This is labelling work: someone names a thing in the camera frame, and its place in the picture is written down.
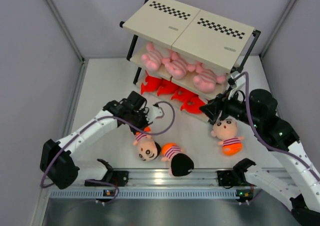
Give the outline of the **boy doll black hair back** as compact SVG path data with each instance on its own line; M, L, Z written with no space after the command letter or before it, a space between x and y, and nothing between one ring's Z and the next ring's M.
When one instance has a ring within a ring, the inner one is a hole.
M194 169L193 160L175 143L167 143L161 148L162 161L169 163L169 173L174 177L189 175Z

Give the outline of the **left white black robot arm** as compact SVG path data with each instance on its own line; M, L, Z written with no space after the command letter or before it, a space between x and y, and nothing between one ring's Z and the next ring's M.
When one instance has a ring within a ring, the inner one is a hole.
M49 139L42 148L40 170L44 178L63 190L76 182L96 180L102 186L113 180L111 166L103 159L83 161L77 153L89 149L107 133L121 125L128 125L135 134L142 132L156 118L164 115L157 105L147 107L147 100L132 91L121 101L108 102L98 114L71 134L54 141Z

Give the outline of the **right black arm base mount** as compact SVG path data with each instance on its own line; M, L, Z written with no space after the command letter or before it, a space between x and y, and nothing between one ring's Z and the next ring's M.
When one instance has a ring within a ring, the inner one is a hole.
M218 185L220 187L230 189L235 186L244 186L246 182L234 170L218 170L217 172Z

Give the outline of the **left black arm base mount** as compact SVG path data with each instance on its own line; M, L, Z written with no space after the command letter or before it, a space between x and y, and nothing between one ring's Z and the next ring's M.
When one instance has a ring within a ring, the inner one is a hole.
M109 183L117 187L124 187L129 181L129 171L127 170L114 170L108 171L106 175L101 179L89 179L84 182L86 187L98 187L107 186L103 183Z

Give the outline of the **pink striped frog plush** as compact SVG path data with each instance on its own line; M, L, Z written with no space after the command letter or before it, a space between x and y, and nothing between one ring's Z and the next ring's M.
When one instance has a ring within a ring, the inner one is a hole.
M172 51L168 48L148 42L146 45L147 53L141 56L141 60L147 70L157 71L162 64L171 61Z
M199 64L195 68L196 75L193 77L193 84L200 92L211 93L216 85L222 85L226 81L227 73L213 69L207 64Z
M186 76L188 72L193 72L197 65L200 64L197 60L187 57L183 54L172 51L170 57L161 60L166 71L173 79L180 80Z

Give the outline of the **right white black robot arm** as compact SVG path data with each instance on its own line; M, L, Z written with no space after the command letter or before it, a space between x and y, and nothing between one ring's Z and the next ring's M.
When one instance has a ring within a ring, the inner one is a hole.
M254 136L281 163L294 185L288 185L245 158L232 170L235 182L258 186L280 201L302 226L320 224L320 173L293 127L276 115L278 102L265 89L245 93L245 99L218 94L199 109L211 123L232 117L251 126Z

